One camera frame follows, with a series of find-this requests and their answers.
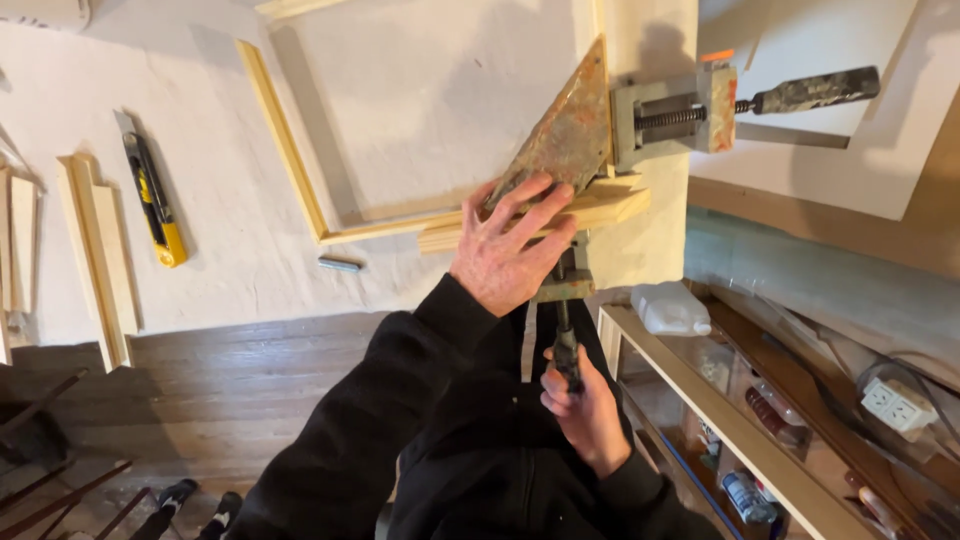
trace person's right hand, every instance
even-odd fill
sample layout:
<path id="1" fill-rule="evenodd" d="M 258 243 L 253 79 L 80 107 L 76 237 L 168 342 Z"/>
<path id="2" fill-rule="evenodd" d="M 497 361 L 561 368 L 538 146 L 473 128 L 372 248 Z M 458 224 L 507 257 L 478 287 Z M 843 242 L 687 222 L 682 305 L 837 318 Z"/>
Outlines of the person's right hand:
<path id="1" fill-rule="evenodd" d="M 482 185 L 464 201 L 463 235 L 450 264 L 450 276 L 497 317 L 537 294 L 543 278 L 556 266 L 577 233 L 576 218 L 570 216 L 540 243 L 526 247 L 534 234 L 573 199 L 573 187 L 569 184 L 558 185 L 504 232 L 520 207 L 551 183 L 550 175 L 534 174 L 504 195 L 487 221 L 480 221 L 477 210 L 493 193 L 496 181 Z"/>
<path id="2" fill-rule="evenodd" d="M 544 351 L 543 356 L 552 360 L 553 349 Z M 605 479 L 627 461 L 632 449 L 620 427 L 616 400 L 607 380 L 593 367 L 583 345 L 577 350 L 577 364 L 584 382 L 583 393 L 567 393 L 566 379 L 551 363 L 540 377 L 545 389 L 540 394 L 540 402 L 557 417 L 577 455 L 599 479 Z"/>

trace black hoodie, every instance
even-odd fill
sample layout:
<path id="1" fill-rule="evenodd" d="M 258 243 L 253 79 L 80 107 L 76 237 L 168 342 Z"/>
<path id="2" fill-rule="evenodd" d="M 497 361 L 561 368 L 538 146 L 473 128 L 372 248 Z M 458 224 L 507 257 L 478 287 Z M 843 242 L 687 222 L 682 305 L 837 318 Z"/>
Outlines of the black hoodie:
<path id="1" fill-rule="evenodd" d="M 538 382 L 465 377 L 499 322 L 449 275 L 414 313 L 388 315 L 267 466 L 228 539 L 372 539 L 398 456 L 392 539 L 722 538 L 637 453 L 598 480 Z"/>

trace sneaker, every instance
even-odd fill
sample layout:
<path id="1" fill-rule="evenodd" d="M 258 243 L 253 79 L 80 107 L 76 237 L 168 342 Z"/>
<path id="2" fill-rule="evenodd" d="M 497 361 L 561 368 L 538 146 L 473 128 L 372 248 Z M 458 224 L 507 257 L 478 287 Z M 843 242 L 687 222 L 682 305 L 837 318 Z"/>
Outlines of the sneaker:
<path id="1" fill-rule="evenodd" d="M 176 513 L 180 511 L 180 507 L 183 506 L 183 502 L 186 501 L 186 498 L 193 495 L 193 492 L 197 491 L 198 487 L 199 485 L 197 484 L 196 480 L 182 479 L 181 481 L 161 491 L 156 500 L 158 503 L 160 503 L 161 508 L 163 506 L 173 506 L 174 513 Z"/>
<path id="2" fill-rule="evenodd" d="M 243 497 L 240 497 L 240 494 L 234 491 L 227 491 L 220 500 L 220 504 L 217 504 L 217 513 L 214 514 L 213 521 L 224 524 L 224 530 L 228 530 L 233 520 L 240 513 L 242 506 Z"/>

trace black sleeve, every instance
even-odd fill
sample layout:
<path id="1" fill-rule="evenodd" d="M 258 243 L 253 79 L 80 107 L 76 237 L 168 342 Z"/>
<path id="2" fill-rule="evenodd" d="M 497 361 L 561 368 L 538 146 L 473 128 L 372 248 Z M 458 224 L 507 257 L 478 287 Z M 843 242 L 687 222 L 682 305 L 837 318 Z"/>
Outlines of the black sleeve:
<path id="1" fill-rule="evenodd" d="M 677 489 L 634 452 L 599 484 L 600 495 L 620 518 L 630 539 L 722 540 L 723 535 L 706 517 L 686 509 Z"/>
<path id="2" fill-rule="evenodd" d="M 497 321 L 449 274 L 414 313 L 388 315 L 264 470 L 228 538 L 373 538 L 397 456 Z"/>

